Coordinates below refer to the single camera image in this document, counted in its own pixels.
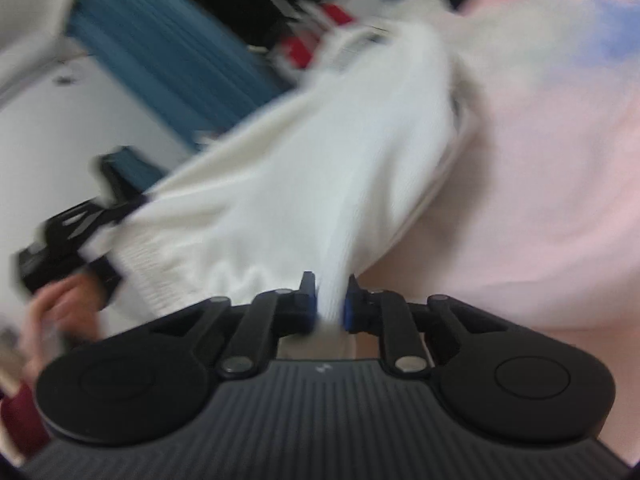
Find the person's left hand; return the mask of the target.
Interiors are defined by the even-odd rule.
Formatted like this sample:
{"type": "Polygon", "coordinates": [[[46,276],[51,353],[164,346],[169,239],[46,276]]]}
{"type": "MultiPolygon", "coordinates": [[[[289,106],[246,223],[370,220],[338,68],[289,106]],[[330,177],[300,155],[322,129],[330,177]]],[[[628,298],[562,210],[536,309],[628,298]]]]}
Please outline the person's left hand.
{"type": "Polygon", "coordinates": [[[48,330],[83,341],[99,340],[105,305],[102,285],[85,272],[40,288],[28,305],[21,339],[25,382],[32,386],[49,362],[48,330]]]}

